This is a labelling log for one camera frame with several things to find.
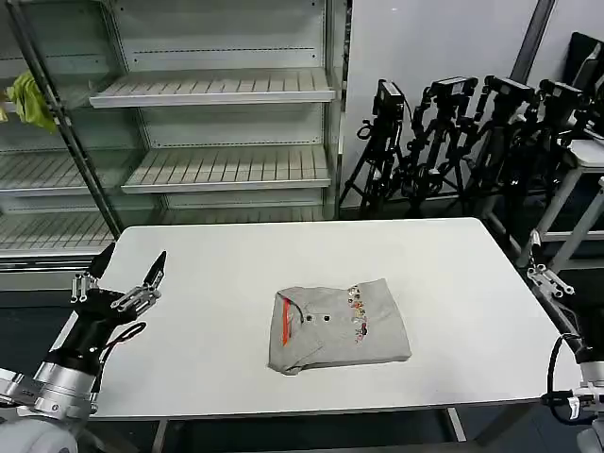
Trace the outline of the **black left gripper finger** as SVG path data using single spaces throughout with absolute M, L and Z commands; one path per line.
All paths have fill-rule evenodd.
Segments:
M 110 243 L 100 254 L 95 256 L 89 267 L 83 272 L 75 274 L 72 280 L 72 303 L 83 303 L 89 298 L 89 292 L 98 288 L 98 280 L 104 275 L 116 243 Z
M 142 315 L 149 310 L 161 297 L 159 285 L 165 276 L 167 252 L 162 251 L 151 265 L 143 283 L 110 304 L 113 310 Z

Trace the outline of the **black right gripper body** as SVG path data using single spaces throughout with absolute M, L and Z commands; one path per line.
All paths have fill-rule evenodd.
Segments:
M 541 290 L 541 299 L 560 332 L 549 364 L 556 364 L 562 343 L 569 345 L 577 364 L 603 362 L 603 303 L 550 289 Z

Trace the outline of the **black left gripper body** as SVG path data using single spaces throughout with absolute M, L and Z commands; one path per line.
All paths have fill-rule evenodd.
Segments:
M 75 323 L 61 346 L 48 353 L 48 362 L 84 374 L 97 374 L 101 368 L 101 351 L 113 331 L 137 318 L 133 307 L 118 311 L 111 304 L 140 290 L 140 287 L 135 287 L 123 294 L 105 289 L 91 289 L 87 300 L 75 305 Z

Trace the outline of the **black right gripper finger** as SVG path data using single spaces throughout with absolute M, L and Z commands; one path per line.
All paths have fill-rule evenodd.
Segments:
M 553 296 L 556 298 L 563 298 L 567 295 L 574 295 L 575 288 L 567 283 L 565 283 L 557 274 L 553 271 L 545 271 L 544 277 L 549 286 L 551 287 L 551 291 Z
M 527 266 L 527 277 L 536 286 L 542 286 L 547 282 L 547 266 L 543 254 L 541 236 L 536 229 L 533 229 L 529 234 L 528 251 L 529 257 Z

